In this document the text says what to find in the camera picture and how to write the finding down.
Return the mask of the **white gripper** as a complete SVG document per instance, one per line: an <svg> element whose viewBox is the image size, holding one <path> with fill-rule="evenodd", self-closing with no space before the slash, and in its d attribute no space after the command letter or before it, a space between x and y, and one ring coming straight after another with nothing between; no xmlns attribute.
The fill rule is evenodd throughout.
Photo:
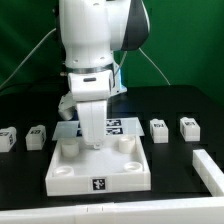
<svg viewBox="0 0 224 224"><path fill-rule="evenodd" d="M107 101L80 102L77 112L84 142L100 149L106 135Z"/></svg>

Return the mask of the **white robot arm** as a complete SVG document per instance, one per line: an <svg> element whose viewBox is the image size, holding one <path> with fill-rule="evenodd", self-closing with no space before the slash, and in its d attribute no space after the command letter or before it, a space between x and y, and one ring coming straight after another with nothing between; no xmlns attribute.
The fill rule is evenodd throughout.
<svg viewBox="0 0 224 224"><path fill-rule="evenodd" d="M99 148L106 136L107 101L126 90L113 53L139 49L149 35L149 17L143 0L59 0L59 20L82 136Z"/></svg>

